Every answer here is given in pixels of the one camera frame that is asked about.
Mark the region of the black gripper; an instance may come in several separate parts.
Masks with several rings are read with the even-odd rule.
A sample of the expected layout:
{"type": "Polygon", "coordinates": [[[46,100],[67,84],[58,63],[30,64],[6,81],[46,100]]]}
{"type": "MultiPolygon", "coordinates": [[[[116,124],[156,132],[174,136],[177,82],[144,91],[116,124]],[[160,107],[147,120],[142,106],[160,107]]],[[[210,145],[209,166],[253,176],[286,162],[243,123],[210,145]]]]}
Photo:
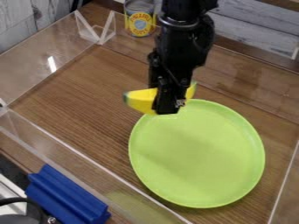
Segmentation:
{"type": "Polygon", "coordinates": [[[162,25],[155,38],[155,48],[148,54],[148,86],[158,87],[152,109],[158,115],[179,112],[186,102],[193,71],[206,63],[215,39],[215,24],[209,11],[217,9],[219,0],[163,0],[158,18],[162,25]]]}

